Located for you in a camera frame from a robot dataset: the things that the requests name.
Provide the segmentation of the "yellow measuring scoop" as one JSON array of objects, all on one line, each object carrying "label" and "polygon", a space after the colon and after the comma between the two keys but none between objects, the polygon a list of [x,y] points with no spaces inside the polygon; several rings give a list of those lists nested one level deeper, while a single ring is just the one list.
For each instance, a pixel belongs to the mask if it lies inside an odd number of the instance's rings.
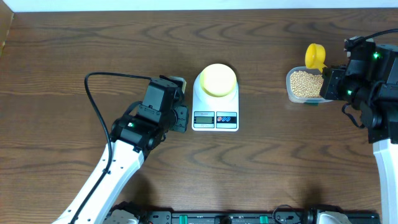
[{"label": "yellow measuring scoop", "polygon": [[321,73],[326,67],[324,64],[326,51],[320,44],[310,44],[305,54],[305,66],[307,69],[317,69]]}]

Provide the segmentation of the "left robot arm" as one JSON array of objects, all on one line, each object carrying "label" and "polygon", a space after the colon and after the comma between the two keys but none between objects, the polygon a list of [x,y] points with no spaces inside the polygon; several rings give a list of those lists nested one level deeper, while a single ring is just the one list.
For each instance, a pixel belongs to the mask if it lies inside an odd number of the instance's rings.
[{"label": "left robot arm", "polygon": [[187,83],[181,77],[153,78],[143,101],[134,102],[111,128],[110,142],[94,171],[56,223],[103,223],[128,180],[168,131],[187,130]]}]

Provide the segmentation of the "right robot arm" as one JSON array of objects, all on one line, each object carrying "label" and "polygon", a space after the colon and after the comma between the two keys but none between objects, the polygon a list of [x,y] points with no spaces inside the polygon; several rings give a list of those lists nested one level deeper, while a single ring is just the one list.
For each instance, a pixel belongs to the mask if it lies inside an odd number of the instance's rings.
[{"label": "right robot arm", "polygon": [[382,220],[397,223],[397,47],[362,42],[348,47],[349,62],[323,71],[320,95],[361,113],[381,185]]}]

